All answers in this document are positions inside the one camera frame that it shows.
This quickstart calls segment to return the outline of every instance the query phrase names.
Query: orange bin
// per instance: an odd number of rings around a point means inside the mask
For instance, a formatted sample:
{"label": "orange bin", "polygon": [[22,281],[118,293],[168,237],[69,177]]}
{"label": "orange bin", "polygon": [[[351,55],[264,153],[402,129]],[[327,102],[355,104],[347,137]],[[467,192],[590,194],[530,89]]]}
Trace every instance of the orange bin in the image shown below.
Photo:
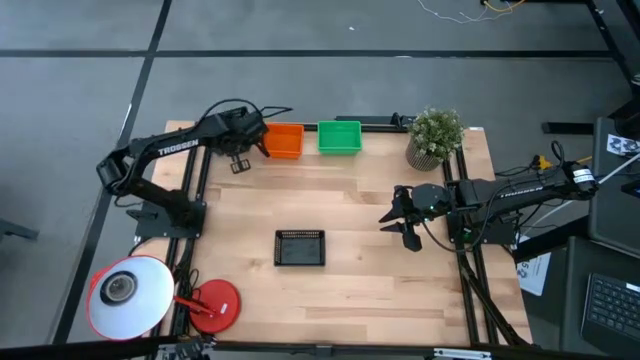
{"label": "orange bin", "polygon": [[297,159],[302,154],[304,126],[293,124],[267,124],[269,132],[264,144],[274,158]]}

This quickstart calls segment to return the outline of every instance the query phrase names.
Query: black basket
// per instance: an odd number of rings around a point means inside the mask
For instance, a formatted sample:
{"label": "black basket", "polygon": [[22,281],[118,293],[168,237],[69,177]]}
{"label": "black basket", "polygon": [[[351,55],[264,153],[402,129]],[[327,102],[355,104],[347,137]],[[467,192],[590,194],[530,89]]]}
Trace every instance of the black basket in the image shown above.
{"label": "black basket", "polygon": [[277,230],[275,266],[324,266],[324,230]]}

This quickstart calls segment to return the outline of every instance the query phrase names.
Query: wooden table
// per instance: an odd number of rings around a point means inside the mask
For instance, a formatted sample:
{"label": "wooden table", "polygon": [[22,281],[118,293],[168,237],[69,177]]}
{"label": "wooden table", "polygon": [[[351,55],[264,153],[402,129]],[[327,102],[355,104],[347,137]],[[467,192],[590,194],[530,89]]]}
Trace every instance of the wooden table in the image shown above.
{"label": "wooden table", "polygon": [[[166,131],[191,124],[169,121]],[[465,136],[469,177],[493,179],[484,131],[466,130]],[[217,338],[468,345],[455,255],[438,248],[423,229],[416,228],[423,243],[417,253],[403,247],[400,234],[378,230],[378,219],[390,209],[394,185],[442,184],[442,169],[412,169],[404,159],[407,134],[363,133],[363,150],[353,157],[320,155],[316,137],[305,133],[303,155],[297,161],[266,159],[253,148],[246,155],[252,169],[245,173],[233,175],[229,158],[214,157],[210,165],[205,228],[196,241],[192,268],[200,271],[197,285],[225,279],[242,298],[238,321]],[[180,188],[186,158],[183,152],[158,160],[152,181],[167,189]],[[449,238],[444,217],[429,227],[442,241]],[[324,229],[326,266],[274,267],[278,229]],[[167,240],[153,239],[136,254],[164,261]],[[530,341],[513,260],[499,246],[482,249],[492,299],[519,335]],[[486,340],[477,299],[475,308],[481,340]],[[171,309],[163,322],[163,333],[172,313]]]}

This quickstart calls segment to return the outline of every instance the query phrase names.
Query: potted plant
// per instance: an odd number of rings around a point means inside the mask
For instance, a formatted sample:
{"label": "potted plant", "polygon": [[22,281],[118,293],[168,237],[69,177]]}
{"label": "potted plant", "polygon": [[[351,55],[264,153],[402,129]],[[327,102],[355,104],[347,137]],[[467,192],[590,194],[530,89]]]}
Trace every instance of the potted plant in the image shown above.
{"label": "potted plant", "polygon": [[421,171],[435,169],[462,145],[464,128],[455,110],[427,108],[407,128],[411,140],[405,156]]}

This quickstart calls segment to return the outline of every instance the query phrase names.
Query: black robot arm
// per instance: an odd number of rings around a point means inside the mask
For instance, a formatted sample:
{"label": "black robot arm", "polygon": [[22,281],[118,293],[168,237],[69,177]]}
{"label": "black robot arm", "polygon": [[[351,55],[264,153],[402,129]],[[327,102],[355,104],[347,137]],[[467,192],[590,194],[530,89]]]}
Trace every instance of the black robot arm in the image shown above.
{"label": "black robot arm", "polygon": [[468,226],[482,227],[513,211],[552,199],[589,200],[598,190],[587,166],[563,163],[552,170],[503,180],[483,179],[447,182],[444,187],[422,184],[396,186],[392,209],[381,223],[404,219],[382,228],[403,234],[404,245],[412,251],[422,249],[413,226],[449,213],[463,215]]}
{"label": "black robot arm", "polygon": [[[201,227],[203,204],[190,202],[187,194],[181,190],[169,191],[143,179],[144,169],[157,158],[196,146],[205,146],[219,155],[230,156],[234,174],[250,169],[249,161],[240,160],[239,155],[247,152],[252,145],[269,156],[263,140],[268,131],[267,125],[262,112],[255,106],[253,110],[249,112],[246,107],[240,107],[211,115],[205,113],[190,128],[134,139],[128,145],[112,151],[98,164],[96,170],[100,181],[111,195],[135,195],[161,208],[154,207],[151,216],[157,218],[166,213],[172,227]],[[128,213],[138,220],[141,216],[137,210]]]}

